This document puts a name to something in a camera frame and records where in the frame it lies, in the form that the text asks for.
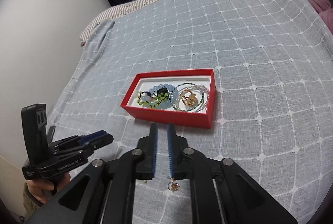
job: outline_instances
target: human hand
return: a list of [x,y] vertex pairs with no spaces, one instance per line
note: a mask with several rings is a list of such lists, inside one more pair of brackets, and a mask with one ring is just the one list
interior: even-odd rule
[[[64,188],[65,185],[69,183],[71,176],[69,172],[65,173],[62,180],[57,185],[57,191],[60,191]],[[44,190],[53,190],[54,185],[51,181],[44,180],[42,178],[37,178],[27,181],[29,192],[41,203],[47,202],[47,197],[44,193]]]

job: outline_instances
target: wall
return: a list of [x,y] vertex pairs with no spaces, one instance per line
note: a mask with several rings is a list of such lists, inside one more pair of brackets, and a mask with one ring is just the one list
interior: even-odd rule
[[0,155],[26,160],[21,108],[56,103],[82,55],[79,35],[107,0],[0,0]]

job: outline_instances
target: metal screw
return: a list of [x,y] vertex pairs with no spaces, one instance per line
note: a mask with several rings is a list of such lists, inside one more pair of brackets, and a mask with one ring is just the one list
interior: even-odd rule
[[193,154],[194,150],[192,148],[185,148],[183,151],[184,154]]
[[104,161],[102,159],[95,159],[93,162],[92,162],[92,165],[94,167],[100,167],[102,166],[104,163]]
[[142,154],[142,150],[141,149],[133,149],[132,150],[132,155],[141,155]]
[[231,166],[234,163],[234,161],[231,158],[225,158],[225,159],[222,160],[222,163],[225,166]]

